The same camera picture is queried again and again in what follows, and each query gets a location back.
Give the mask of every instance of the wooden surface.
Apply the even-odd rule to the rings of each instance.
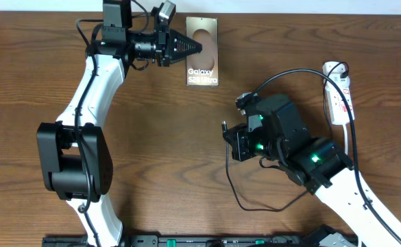
[[[36,130],[66,108],[84,72],[75,20],[100,16],[0,12],[0,246],[84,233],[75,212],[43,185]],[[177,14],[172,28],[183,32],[185,16]],[[210,16],[219,18],[218,88],[186,87],[183,62],[153,65],[131,70],[113,99],[104,135],[114,163],[110,196],[124,226],[163,235],[260,235],[328,224],[351,233],[314,196],[282,213],[244,212],[225,175],[220,123],[244,121],[234,99],[276,73],[321,69],[327,60],[350,64],[361,171],[401,220],[401,16]],[[92,26],[84,28],[90,35]],[[328,135],[320,78],[290,75],[263,95],[272,93],[289,94],[312,134]],[[341,127],[333,128],[342,144]],[[257,162],[231,163],[248,200],[281,207],[303,191]]]

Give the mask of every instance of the white arm segment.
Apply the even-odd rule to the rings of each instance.
[[[95,55],[97,59],[97,76],[95,76],[92,86],[83,101],[81,116],[78,125],[83,126],[86,123],[92,123],[94,126],[104,127],[107,112],[112,103],[115,91],[124,81],[124,66],[121,60],[109,55]],[[75,108],[78,105],[84,89],[92,76],[93,61],[91,57],[86,59],[86,70],[82,81],[78,86],[74,97],[66,110],[57,118],[56,121],[62,121],[64,126],[74,126]],[[78,212],[81,204],[86,204],[86,200],[72,199],[68,204],[77,212],[86,232],[88,234],[88,243],[96,246],[95,238],[89,228],[84,214]],[[90,204],[88,215],[92,225],[98,233],[101,247],[118,246],[121,239],[123,225],[113,211],[109,195],[102,195],[99,202]]]
[[[372,206],[401,238],[401,222],[376,197],[361,175],[360,178],[366,196],[372,200]],[[331,187],[320,187],[315,195],[334,210],[367,247],[400,246],[372,212],[363,207],[364,202],[357,188],[354,171],[345,168],[333,176],[330,181],[332,182]]]
[[[83,101],[82,116],[80,116],[78,125],[83,126],[86,123],[92,123],[94,126],[103,128],[113,95],[124,81],[124,66],[120,59],[113,58],[110,55],[95,55],[95,58],[98,64],[97,76],[95,76],[86,99]],[[86,70],[82,81],[71,103],[56,120],[63,121],[64,126],[74,126],[75,108],[77,108],[80,97],[89,83],[92,70],[93,62],[89,56],[86,59]]]
[[[86,222],[84,214],[78,212],[78,207],[81,204],[86,204],[86,200],[72,199],[67,202],[80,217],[80,220],[82,221],[83,226],[88,234],[88,243],[96,246],[95,238],[93,237],[93,233]],[[98,233],[101,247],[118,246],[123,232],[123,224],[113,211],[112,203],[108,193],[106,195],[102,195],[99,199],[99,202],[92,202],[90,204],[88,215],[93,227]]]

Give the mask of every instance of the robotic hand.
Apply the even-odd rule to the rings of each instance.
[[[77,28],[86,42],[86,70],[66,110],[55,123],[41,123],[37,142],[45,187],[73,207],[94,246],[118,246],[122,223],[116,217],[108,195],[113,166],[102,128],[113,96],[125,81],[130,67],[143,70],[149,64],[168,67],[199,53],[202,45],[169,28],[175,5],[165,1],[146,12],[154,17],[154,31],[130,31],[130,0],[104,0],[103,20],[78,20]],[[90,42],[80,21],[98,22]],[[96,40],[101,29],[102,40]],[[134,60],[146,65],[137,68]],[[63,149],[78,146],[80,156],[65,155]]]
[[[312,137],[295,104],[286,95],[265,99],[258,96],[257,92],[268,82],[293,72],[311,72],[324,77],[347,102],[339,87],[318,71],[296,69],[275,75],[253,93],[245,93],[236,100],[246,123],[230,129],[226,122],[222,123],[227,155],[231,145],[232,158],[237,161],[255,156],[278,160],[279,169],[290,180],[304,186],[341,216],[366,246],[401,246],[401,222],[376,197],[359,172],[350,109],[354,162],[330,139]]]

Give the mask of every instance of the white power strip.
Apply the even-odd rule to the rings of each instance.
[[[334,68],[339,62],[331,61],[326,62],[322,69],[325,75],[330,73],[331,69]],[[327,82],[325,86],[328,107],[330,109],[330,118],[331,123],[334,125],[345,125],[350,122],[350,118],[348,117],[348,112],[346,111],[346,107],[349,107],[352,113],[352,119],[354,120],[354,109],[352,107],[351,100],[351,92],[350,92],[350,77],[341,78],[341,74],[346,71],[345,65],[340,64],[336,67],[336,69],[331,72],[330,79],[333,80],[337,86],[342,90],[343,95],[348,101],[348,105],[346,106],[343,103],[343,100],[337,90],[334,88],[331,83]]]

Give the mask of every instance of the circular cutout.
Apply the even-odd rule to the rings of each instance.
[[[202,52],[190,56],[193,69],[212,70],[215,65],[214,61],[214,41],[211,34],[203,29],[196,30],[193,39],[202,44]]]

